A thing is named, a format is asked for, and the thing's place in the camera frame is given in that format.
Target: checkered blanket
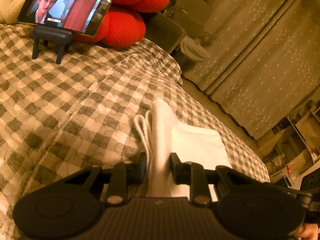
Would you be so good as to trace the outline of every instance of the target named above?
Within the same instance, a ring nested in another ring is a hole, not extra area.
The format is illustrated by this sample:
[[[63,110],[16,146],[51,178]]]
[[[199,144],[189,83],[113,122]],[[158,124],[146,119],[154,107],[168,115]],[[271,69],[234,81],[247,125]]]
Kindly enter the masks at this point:
[[[32,60],[30,32],[0,25],[0,239],[19,238],[12,209],[22,195],[86,166],[134,160],[133,118],[155,96],[182,122],[217,130],[234,169],[269,181],[257,155],[177,84],[179,66],[155,44],[74,43],[56,65],[50,44]]]

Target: phone screen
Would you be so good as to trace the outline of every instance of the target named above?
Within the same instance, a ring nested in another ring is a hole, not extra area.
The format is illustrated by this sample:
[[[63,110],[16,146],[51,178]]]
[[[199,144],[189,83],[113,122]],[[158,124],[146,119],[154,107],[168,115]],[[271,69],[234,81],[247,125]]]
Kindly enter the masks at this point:
[[[18,22],[95,36],[111,0],[26,0]]]

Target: star patterned curtain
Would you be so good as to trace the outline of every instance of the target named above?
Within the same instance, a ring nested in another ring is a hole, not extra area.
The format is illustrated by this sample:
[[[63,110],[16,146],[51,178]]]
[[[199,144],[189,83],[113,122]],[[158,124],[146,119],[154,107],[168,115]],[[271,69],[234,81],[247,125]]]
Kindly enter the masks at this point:
[[[215,0],[207,62],[183,75],[255,139],[320,84],[317,0]]]

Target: white plush toy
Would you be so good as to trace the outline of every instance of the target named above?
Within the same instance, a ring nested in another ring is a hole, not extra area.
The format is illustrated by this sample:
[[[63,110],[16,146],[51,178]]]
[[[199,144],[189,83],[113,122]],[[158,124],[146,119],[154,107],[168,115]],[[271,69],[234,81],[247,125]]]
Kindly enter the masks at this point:
[[[0,23],[16,24],[25,0],[0,0]]]

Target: white towel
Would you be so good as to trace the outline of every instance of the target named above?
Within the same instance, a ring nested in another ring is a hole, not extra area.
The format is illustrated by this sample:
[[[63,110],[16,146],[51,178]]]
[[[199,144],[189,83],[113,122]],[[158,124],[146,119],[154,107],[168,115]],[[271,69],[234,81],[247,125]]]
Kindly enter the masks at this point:
[[[138,196],[189,198],[188,185],[175,185],[169,156],[176,152],[181,162],[195,162],[205,169],[231,167],[219,133],[180,122],[163,100],[156,98],[146,116],[137,115],[134,125],[147,153],[147,174]],[[217,201],[210,185],[212,201]]]

